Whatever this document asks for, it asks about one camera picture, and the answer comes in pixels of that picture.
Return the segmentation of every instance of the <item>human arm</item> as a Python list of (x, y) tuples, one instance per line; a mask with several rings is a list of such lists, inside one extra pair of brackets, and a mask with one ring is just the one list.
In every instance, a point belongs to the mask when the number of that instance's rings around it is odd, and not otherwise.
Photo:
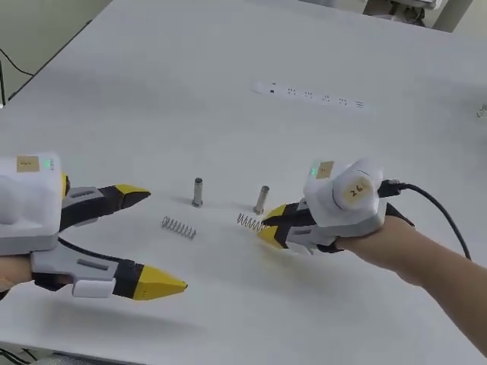
[(487, 269), (396, 217), (370, 236), (340, 239), (337, 246), (424, 288), (487, 357)]

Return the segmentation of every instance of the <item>metal spring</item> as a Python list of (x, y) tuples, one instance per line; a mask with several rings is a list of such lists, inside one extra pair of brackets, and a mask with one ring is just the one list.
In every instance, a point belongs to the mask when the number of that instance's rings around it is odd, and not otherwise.
[(255, 232), (260, 232), (261, 230), (266, 228), (266, 225), (263, 224), (261, 221), (258, 221), (257, 219), (254, 219), (242, 213), (238, 215), (237, 223), (247, 228), (250, 228)]
[(166, 230), (172, 230), (174, 233), (184, 236), (190, 240), (195, 238), (196, 235), (196, 230), (194, 230), (192, 227), (175, 221), (173, 218), (168, 216), (164, 217), (161, 221), (161, 227), (165, 228)]

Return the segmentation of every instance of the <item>metal peg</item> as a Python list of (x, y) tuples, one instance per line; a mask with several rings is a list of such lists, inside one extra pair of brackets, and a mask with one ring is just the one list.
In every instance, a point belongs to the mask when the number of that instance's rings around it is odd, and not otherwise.
[(193, 197), (193, 207), (201, 207), (203, 205), (203, 179), (201, 177), (197, 177), (195, 179), (195, 195)]
[(261, 215), (264, 212), (264, 204), (266, 203), (267, 194), (269, 194), (269, 187), (264, 185), (257, 199), (257, 204), (253, 207), (253, 212), (257, 215)]

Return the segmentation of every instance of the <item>black cable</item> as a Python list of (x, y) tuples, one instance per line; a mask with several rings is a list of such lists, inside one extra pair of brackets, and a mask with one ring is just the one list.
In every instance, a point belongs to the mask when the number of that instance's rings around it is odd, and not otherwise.
[(22, 73), (22, 74), (24, 74), (24, 75), (33, 76), (33, 74), (31, 74), (30, 72), (24, 71), (24, 70), (22, 70), (21, 68), (17, 67), (17, 65), (16, 65), (16, 64), (14, 64), (14, 62), (13, 62), (13, 61), (10, 59), (10, 57), (8, 57), (8, 54), (7, 54), (7, 53), (5, 53), (5, 52), (4, 52), (4, 50), (3, 50), (3, 49), (1, 49), (1, 48), (0, 48), (0, 53), (2, 53), (2, 54), (5, 56), (5, 58), (7, 59), (7, 61), (9, 61), (9, 62), (12, 64), (12, 66), (14, 66), (14, 68), (15, 68), (17, 71), (21, 72), (21, 73)]
[(22, 350), (24, 350), (24, 352), (29, 355), (34, 361), (37, 361), (37, 357), (35, 357), (32, 352), (30, 352), (30, 350), (28, 348), (22, 348)]
[(429, 192), (426, 192), (425, 190), (419, 188), (416, 185), (413, 184), (405, 184), (403, 182), (393, 182), (391, 181), (391, 186), (396, 186), (399, 188), (399, 190), (405, 190), (409, 189), (412, 190), (413, 192), (417, 192), (418, 194), (421, 194), (425, 198), (427, 198), (433, 205), (438, 208), (441, 213), (443, 213), (444, 217), (447, 218), (448, 223), (450, 224), (452, 230), (454, 230), (455, 236), (457, 236), (457, 239), (460, 241), (460, 245), (462, 245), (463, 253), (465, 254), (465, 257), (467, 257), (469, 260), (472, 260), (470, 257), (470, 251), (468, 246), (465, 243), (465, 240), (463, 239), (462, 234), (460, 233), (460, 230), (458, 229), (457, 225), (455, 224), (453, 218), (450, 216), (450, 213), (444, 208), (441, 203), (434, 198), (433, 195), (431, 195)]
[(7, 351), (3, 348), (0, 348), (0, 355), (2, 355), (5, 359), (7, 359), (8, 361), (10, 361), (11, 363), (14, 363), (16, 365), (27, 365), (27, 364), (29, 364), (28, 361), (21, 359), (16, 354), (13, 354), (10, 351)]
[(3, 82), (3, 68), (2, 62), (0, 62), (0, 104), (5, 107), (7, 100), (5, 99), (5, 85)]

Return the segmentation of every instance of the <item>white power strip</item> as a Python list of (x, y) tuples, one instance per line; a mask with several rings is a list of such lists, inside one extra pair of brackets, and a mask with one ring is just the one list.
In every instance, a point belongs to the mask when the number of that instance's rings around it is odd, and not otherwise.
[(257, 81), (253, 85), (252, 91), (258, 94), (267, 94), (288, 100), (300, 100), (321, 106), (339, 106), (348, 110), (372, 111), (369, 105), (361, 100), (348, 97), (335, 97), (324, 93), (315, 93), (311, 90), (297, 89), (292, 86), (285, 86), (275, 82), (266, 83)]

